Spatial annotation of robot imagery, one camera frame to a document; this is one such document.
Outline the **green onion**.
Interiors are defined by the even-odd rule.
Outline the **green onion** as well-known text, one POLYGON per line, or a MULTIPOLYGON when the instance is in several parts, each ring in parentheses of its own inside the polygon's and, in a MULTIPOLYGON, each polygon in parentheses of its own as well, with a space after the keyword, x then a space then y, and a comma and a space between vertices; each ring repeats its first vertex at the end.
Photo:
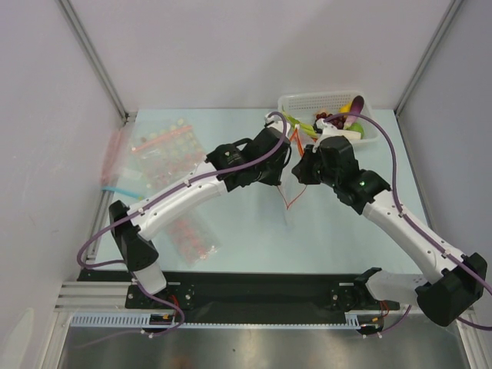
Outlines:
MULTIPOLYGON (((298 133, 299 136, 304 135, 306 137, 309 137, 311 140, 316 141, 317 133, 320 133, 321 131, 314 130, 314 123, 312 125, 309 125, 308 123, 304 123, 299 119, 296 119, 293 116, 289 115, 286 111, 283 111, 282 114, 288 120, 288 122, 291 124, 291 127, 294 129, 295 132, 298 133)), ((361 134, 356 131, 349 131, 344 129, 343 131, 345 134, 345 138, 347 138, 349 141, 360 141, 364 138, 364 136, 361 136, 361 134)))

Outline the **clear orange-zipper zip bag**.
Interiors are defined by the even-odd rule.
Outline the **clear orange-zipper zip bag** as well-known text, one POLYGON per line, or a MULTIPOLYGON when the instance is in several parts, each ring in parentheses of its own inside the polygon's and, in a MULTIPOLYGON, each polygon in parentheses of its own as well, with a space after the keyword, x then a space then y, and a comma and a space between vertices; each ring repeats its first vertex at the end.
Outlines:
POLYGON ((287 166, 282 171, 281 184, 278 191, 284 202, 284 219, 289 227, 294 225, 294 215, 299 208, 300 199, 307 189, 307 185, 301 184, 291 173, 304 154, 304 147, 314 143, 314 139, 307 135, 300 125, 295 125, 288 135, 291 144, 291 156, 287 166))

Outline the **purple eggplant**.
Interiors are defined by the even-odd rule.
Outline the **purple eggplant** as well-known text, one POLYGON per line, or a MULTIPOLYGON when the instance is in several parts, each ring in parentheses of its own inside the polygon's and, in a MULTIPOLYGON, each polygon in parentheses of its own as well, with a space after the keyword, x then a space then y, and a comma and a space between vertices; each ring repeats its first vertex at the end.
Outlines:
POLYGON ((356 122, 358 115, 362 112, 364 108, 364 98, 361 95, 357 95, 351 102, 351 111, 346 115, 346 120, 344 123, 344 130, 348 130, 348 128, 356 122))

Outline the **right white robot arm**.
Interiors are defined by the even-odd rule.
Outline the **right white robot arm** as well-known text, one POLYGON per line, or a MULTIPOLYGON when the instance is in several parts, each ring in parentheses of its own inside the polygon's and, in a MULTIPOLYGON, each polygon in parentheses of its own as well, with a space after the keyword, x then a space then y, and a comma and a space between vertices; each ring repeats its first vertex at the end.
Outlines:
POLYGON ((483 296, 485 259, 478 253, 466 255, 418 224, 380 175, 359 167, 345 137, 307 145, 292 173, 303 185, 332 188, 341 203, 377 225, 418 266, 417 274, 380 268, 361 274, 354 289, 361 307, 373 308, 380 301, 415 305, 432 322, 446 327, 483 296))

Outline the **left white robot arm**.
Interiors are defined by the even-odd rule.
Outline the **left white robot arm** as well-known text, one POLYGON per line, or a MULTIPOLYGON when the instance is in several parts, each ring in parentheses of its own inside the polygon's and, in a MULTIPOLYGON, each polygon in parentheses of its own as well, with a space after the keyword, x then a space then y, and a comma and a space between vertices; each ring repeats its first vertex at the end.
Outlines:
POLYGON ((219 145, 188 175, 154 196, 131 206, 122 201, 110 205, 111 235, 150 306, 162 307, 169 299, 154 236, 203 202, 236 188, 255 182, 278 186, 291 154, 288 132, 280 125, 268 125, 253 139, 219 145))

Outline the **yellow-dotted pink-zipper bag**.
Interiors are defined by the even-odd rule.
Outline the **yellow-dotted pink-zipper bag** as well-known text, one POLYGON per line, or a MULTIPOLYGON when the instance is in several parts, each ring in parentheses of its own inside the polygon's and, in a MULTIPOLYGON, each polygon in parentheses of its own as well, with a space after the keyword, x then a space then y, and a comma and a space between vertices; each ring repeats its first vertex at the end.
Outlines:
POLYGON ((130 152, 148 188, 160 191, 189 174, 204 149, 185 119, 144 121, 135 130, 130 152))

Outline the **red-dotted zip bag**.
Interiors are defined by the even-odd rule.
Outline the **red-dotted zip bag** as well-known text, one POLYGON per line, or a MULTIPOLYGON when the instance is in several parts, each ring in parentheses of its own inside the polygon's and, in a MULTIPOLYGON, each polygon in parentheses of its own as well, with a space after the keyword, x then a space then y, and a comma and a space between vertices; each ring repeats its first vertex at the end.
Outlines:
POLYGON ((189 267, 210 258, 220 246, 210 227, 193 212, 167 224, 165 234, 189 267))

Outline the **blue-zipper bag edge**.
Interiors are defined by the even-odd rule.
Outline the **blue-zipper bag edge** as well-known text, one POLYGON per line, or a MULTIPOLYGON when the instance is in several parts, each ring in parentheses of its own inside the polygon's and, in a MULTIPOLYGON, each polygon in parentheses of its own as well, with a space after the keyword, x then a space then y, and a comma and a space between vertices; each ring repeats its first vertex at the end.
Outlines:
POLYGON ((111 193, 122 194, 124 196, 134 198, 137 200, 143 200, 145 197, 141 194, 138 194, 133 191, 125 190, 123 188, 113 187, 113 186, 103 186, 101 187, 101 191, 108 191, 111 193))

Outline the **green fruit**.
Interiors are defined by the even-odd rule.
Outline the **green fruit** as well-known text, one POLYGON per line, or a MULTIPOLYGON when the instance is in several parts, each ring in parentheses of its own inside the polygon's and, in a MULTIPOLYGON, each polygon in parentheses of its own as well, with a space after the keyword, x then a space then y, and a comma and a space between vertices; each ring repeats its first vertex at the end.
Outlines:
POLYGON ((349 128, 348 128, 349 131, 356 131, 358 133, 361 134, 361 136, 364 136, 364 128, 363 126, 358 122, 356 121, 355 123, 353 123, 349 128))

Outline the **yellow pear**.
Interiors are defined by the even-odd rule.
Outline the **yellow pear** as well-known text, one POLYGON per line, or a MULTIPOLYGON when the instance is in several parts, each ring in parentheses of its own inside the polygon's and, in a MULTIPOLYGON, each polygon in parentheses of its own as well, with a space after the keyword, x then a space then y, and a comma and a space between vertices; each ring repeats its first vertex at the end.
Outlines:
POLYGON ((339 113, 340 114, 343 114, 343 115, 346 115, 350 111, 351 111, 351 103, 348 103, 348 104, 346 104, 346 105, 344 105, 343 107, 340 108, 339 113))

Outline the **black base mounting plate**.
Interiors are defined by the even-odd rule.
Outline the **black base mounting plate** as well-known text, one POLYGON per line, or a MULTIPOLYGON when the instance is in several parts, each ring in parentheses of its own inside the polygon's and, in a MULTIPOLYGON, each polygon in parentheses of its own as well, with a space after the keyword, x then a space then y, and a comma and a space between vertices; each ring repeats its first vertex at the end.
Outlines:
POLYGON ((343 324, 351 311, 396 311, 373 299, 356 274, 168 272, 158 300, 129 287, 125 307, 150 310, 151 327, 188 324, 343 324))

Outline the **right aluminium frame post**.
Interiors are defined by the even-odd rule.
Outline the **right aluminium frame post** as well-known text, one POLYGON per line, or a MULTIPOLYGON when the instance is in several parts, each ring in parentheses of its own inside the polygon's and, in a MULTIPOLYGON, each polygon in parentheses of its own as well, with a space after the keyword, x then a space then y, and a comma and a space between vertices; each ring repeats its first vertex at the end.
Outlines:
POLYGON ((430 41, 428 42, 424 53, 417 63, 417 67, 414 69, 410 80, 406 84, 401 96, 399 97, 397 104, 394 109, 395 116, 400 117, 401 113, 404 111, 408 101, 410 100, 414 90, 419 85, 421 79, 424 76, 425 71, 432 62, 434 56, 437 53, 440 45, 444 41, 445 37, 449 33, 453 23, 457 20, 461 9, 466 4, 464 0, 452 0, 449 2, 444 15, 439 21, 434 33, 432 34, 430 41))

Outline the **aluminium frame post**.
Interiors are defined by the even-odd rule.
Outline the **aluminium frame post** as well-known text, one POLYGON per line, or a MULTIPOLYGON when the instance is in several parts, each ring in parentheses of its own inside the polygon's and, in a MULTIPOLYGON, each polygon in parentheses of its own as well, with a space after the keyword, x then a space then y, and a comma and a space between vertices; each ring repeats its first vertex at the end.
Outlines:
POLYGON ((78 15, 72 1, 55 0, 56 5, 64 16, 68 27, 70 28, 76 42, 78 43, 82 53, 86 57, 95 77, 98 79, 104 93, 115 109, 121 123, 126 125, 131 117, 128 110, 124 107, 123 101, 105 67, 100 55, 91 40, 91 37, 86 30, 80 16, 78 15))
POLYGON ((457 20, 461 9, 466 4, 464 0, 452 0, 449 2, 444 15, 439 21, 434 33, 432 34, 430 41, 428 42, 424 53, 417 63, 417 67, 414 69, 410 80, 406 84, 401 96, 399 97, 397 104, 394 109, 395 116, 400 117, 401 113, 404 111, 408 101, 410 100, 414 90, 419 85, 421 79, 424 76, 425 71, 432 62, 434 56, 437 53, 440 45, 444 41, 445 37, 449 33, 453 23, 457 20))

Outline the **aluminium front rail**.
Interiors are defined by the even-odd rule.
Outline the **aluminium front rail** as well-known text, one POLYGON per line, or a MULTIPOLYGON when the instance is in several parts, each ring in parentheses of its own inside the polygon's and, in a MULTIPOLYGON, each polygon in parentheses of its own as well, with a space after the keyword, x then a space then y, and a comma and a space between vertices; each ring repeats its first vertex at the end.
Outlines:
POLYGON ((121 311, 125 309, 129 282, 66 281, 55 311, 121 311))

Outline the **left aluminium frame post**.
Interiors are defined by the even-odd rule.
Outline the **left aluminium frame post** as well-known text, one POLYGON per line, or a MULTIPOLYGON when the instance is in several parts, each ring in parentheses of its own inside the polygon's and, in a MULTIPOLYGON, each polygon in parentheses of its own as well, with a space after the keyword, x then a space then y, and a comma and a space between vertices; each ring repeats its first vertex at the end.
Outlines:
POLYGON ((95 77, 98 79, 104 93, 115 109, 121 123, 126 125, 131 117, 128 110, 124 107, 123 101, 105 67, 100 55, 91 40, 91 37, 86 30, 80 16, 78 15, 72 1, 55 0, 56 5, 64 16, 68 27, 70 28, 76 42, 78 43, 82 53, 86 57, 95 77))

